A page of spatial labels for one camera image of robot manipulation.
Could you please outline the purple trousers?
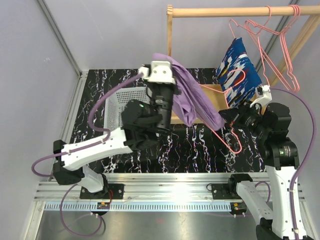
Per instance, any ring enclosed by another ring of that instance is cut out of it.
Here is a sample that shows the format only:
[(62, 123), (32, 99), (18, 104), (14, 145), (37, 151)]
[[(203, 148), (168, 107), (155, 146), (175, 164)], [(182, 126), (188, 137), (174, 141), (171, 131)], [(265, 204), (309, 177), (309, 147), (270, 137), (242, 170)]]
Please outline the purple trousers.
[(215, 109), (204, 90), (182, 64), (161, 53), (154, 53), (152, 59), (171, 63), (172, 73), (180, 90), (179, 95), (173, 96), (172, 110), (186, 126), (192, 126), (196, 119), (202, 120), (214, 131), (220, 130), (225, 125), (225, 120)]

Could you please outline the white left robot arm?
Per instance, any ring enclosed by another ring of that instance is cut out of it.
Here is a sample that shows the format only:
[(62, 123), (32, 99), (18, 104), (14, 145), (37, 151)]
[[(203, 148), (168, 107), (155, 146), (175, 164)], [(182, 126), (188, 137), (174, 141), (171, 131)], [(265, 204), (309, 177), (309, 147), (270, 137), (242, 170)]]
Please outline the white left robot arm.
[(173, 98), (180, 93), (178, 87), (152, 82), (146, 90), (151, 92), (146, 102), (130, 99), (125, 103), (120, 127), (80, 143), (54, 142), (57, 162), (53, 176), (59, 185), (78, 184), (102, 199), (109, 191), (107, 178), (90, 169), (89, 163), (149, 149), (158, 144), (161, 136), (170, 134)]

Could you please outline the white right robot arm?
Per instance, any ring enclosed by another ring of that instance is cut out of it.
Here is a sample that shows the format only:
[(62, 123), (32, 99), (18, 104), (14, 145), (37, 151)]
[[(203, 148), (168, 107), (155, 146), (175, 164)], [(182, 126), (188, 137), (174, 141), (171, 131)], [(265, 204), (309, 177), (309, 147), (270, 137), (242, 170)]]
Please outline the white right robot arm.
[(308, 240), (301, 218), (298, 183), (293, 179), (300, 167), (298, 148), (287, 136), (291, 123), (290, 109), (272, 102), (261, 112), (261, 105), (250, 101), (240, 106), (219, 111), (232, 127), (249, 130), (257, 138), (258, 152), (263, 160), (270, 182), (272, 207), (256, 190), (247, 173), (232, 174), (227, 193), (241, 198), (256, 223), (259, 240)]

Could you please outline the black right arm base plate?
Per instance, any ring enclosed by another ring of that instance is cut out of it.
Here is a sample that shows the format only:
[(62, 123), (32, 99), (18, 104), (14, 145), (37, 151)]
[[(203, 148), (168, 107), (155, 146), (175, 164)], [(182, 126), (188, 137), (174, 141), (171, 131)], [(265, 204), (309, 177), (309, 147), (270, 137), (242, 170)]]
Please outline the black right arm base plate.
[(234, 198), (227, 183), (208, 183), (206, 189), (211, 193), (214, 200), (231, 200)]

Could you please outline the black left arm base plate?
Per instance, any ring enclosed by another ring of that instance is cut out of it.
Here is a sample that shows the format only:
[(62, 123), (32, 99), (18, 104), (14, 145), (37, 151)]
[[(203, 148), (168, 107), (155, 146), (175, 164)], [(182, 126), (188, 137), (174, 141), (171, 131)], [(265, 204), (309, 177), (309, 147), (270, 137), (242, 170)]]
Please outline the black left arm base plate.
[(91, 193), (85, 187), (80, 190), (79, 198), (82, 200), (122, 200), (124, 196), (124, 184), (109, 183), (107, 190)]

